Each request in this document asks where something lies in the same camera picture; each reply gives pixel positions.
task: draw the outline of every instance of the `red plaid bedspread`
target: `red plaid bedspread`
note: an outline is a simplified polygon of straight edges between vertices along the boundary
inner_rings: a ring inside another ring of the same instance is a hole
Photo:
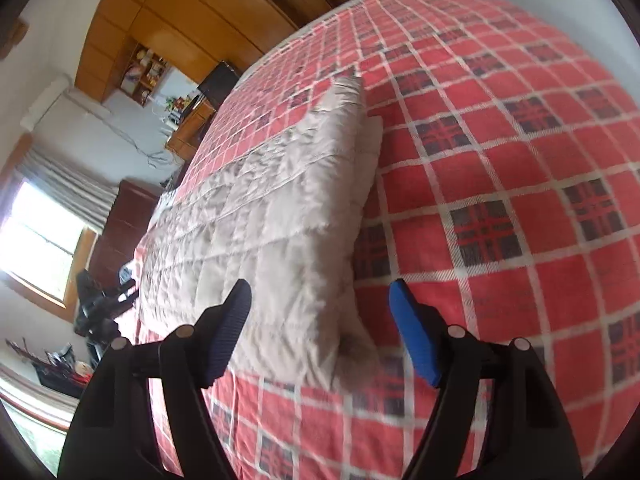
[[[346,397],[228,372],[206,399],[239,477],[401,475],[436,393],[415,377],[388,312],[399,276],[485,340],[530,338],[590,469],[640,400],[634,102],[566,36],[503,0],[364,0],[272,53],[229,96],[181,195],[353,73],[385,125],[353,259],[383,372]],[[156,337],[140,324],[132,336]],[[165,462],[178,470],[153,392]],[[465,470],[485,409],[481,397]]]

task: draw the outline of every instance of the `folded comforter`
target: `folded comforter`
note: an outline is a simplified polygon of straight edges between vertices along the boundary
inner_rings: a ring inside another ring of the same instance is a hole
[[[350,391],[375,372],[351,255],[382,122],[359,78],[339,78],[298,124],[230,162],[166,209],[142,240],[144,323],[164,335],[222,302],[236,279],[254,305],[230,366]]]

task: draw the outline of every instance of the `wooden dresser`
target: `wooden dresser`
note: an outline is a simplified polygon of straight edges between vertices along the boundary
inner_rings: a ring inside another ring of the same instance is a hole
[[[129,180],[120,183],[118,196],[89,260],[89,273],[102,286],[120,284],[118,271],[133,259],[133,253],[146,233],[158,198],[158,195]]]
[[[182,120],[178,129],[166,142],[165,148],[175,153],[182,160],[191,160],[200,145],[203,130],[216,114],[213,106],[203,98],[193,110]]]

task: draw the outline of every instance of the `cabinet door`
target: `cabinet door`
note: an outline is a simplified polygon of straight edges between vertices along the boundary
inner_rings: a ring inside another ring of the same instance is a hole
[[[266,53],[296,27],[269,0],[202,0]]]
[[[327,0],[273,0],[299,27],[331,10]]]
[[[180,125],[180,128],[175,131],[174,136],[183,142],[190,142],[205,121],[206,119],[194,110]]]
[[[126,33],[108,22],[100,14],[96,14],[86,35],[86,43],[94,46],[111,59],[116,59]]]
[[[100,0],[96,13],[126,31],[129,30],[139,10],[140,4],[134,0]]]
[[[246,70],[262,56],[253,43],[200,0],[146,0],[145,7],[212,58],[229,60],[240,70]]]
[[[109,80],[113,59],[100,52],[93,45],[86,44],[80,57],[80,66],[89,74],[106,83]]]
[[[129,33],[196,83],[206,78],[218,63],[184,34],[145,8],[140,9]]]
[[[82,66],[78,67],[76,73],[76,88],[87,94],[91,99],[102,102],[106,83],[100,81],[96,76],[89,74]]]

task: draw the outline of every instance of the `blue foam pad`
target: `blue foam pad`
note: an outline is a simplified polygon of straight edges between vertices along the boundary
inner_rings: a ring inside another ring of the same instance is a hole
[[[401,280],[396,280],[389,286],[389,307],[416,373],[436,388],[442,378],[437,361],[438,342],[433,341],[422,326],[414,310],[420,308],[420,305]]]

